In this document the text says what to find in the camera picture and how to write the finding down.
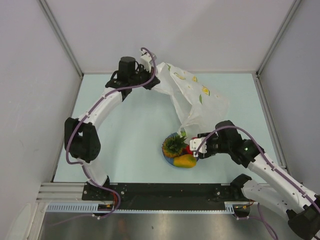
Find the white plastic bag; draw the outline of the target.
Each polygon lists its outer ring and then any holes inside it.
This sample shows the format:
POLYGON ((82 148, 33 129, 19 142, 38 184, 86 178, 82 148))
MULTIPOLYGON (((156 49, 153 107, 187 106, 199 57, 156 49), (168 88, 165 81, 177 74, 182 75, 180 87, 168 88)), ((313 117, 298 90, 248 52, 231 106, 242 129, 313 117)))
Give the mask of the white plastic bag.
POLYGON ((211 132, 227 116, 229 100, 196 75, 162 62, 156 66, 156 77, 160 83, 152 89, 170 96, 181 123, 180 135, 190 139, 211 132))

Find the yellow fake fruit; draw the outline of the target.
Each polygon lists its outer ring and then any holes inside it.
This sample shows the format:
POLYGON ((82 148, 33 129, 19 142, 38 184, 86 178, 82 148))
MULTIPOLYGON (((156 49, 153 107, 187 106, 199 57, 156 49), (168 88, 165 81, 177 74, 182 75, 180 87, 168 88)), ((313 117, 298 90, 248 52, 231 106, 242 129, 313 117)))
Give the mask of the yellow fake fruit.
POLYGON ((173 159, 173 166, 177 168, 193 168, 197 164, 197 159, 191 154, 185 154, 173 159))

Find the orange fake pineapple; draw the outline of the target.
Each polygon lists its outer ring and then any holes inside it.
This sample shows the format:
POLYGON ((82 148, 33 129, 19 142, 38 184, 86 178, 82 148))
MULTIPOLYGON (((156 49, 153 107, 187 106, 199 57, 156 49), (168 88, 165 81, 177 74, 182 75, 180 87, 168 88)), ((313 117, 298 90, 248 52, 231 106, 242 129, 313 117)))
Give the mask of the orange fake pineapple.
POLYGON ((162 143, 163 155, 167 158, 179 157, 187 147, 185 143, 187 137, 178 133, 171 134, 162 143))

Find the blue plastic plate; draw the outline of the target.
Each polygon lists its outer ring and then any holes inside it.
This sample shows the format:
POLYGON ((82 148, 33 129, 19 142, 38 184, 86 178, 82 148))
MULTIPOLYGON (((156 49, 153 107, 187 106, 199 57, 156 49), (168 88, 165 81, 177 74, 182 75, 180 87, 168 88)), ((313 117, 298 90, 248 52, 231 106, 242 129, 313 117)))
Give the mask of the blue plastic plate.
POLYGON ((174 160, 174 158, 169 158, 169 157, 165 157, 164 156, 164 159, 171 165, 171 166, 173 166, 173 160, 174 160))

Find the red fake pepper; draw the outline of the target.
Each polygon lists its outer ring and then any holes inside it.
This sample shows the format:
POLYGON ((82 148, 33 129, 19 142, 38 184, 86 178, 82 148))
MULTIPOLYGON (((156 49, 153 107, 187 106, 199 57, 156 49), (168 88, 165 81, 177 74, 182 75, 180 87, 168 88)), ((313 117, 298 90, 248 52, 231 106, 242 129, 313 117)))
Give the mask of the red fake pepper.
POLYGON ((185 149, 183 150, 183 152, 184 152, 185 154, 188 154, 188 155, 193 155, 193 152, 190 150, 190 146, 189 146, 189 145, 187 145, 187 146, 185 147, 185 149))

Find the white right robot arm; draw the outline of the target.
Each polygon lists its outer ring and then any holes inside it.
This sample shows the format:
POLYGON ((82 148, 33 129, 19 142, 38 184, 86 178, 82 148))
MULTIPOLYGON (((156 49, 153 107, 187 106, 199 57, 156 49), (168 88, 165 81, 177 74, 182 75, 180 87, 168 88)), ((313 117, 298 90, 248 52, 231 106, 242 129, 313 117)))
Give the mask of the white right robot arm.
POLYGON ((295 180, 272 160, 247 131, 226 120, 215 130, 199 133, 191 139, 190 150, 199 159, 216 154, 228 154, 238 165, 260 176, 269 186, 264 187, 251 177, 241 174, 232 181, 231 196, 262 204, 287 221, 301 239, 317 239, 320 232, 320 196, 295 180))

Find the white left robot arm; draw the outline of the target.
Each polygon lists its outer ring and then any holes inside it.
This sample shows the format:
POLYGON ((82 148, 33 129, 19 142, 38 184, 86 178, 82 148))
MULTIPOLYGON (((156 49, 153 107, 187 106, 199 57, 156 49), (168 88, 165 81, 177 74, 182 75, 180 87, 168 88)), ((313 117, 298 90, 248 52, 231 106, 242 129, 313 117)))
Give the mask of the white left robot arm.
POLYGON ((133 89, 151 90, 160 83, 156 77, 155 59, 146 51, 141 53, 140 61, 131 56, 121 57, 118 69, 112 73, 97 101, 78 118, 69 117, 64 123, 66 161, 69 165, 82 167, 87 181, 94 185, 93 194, 100 200, 110 196, 111 188, 107 185, 108 175, 98 159, 102 147, 98 129, 133 89))

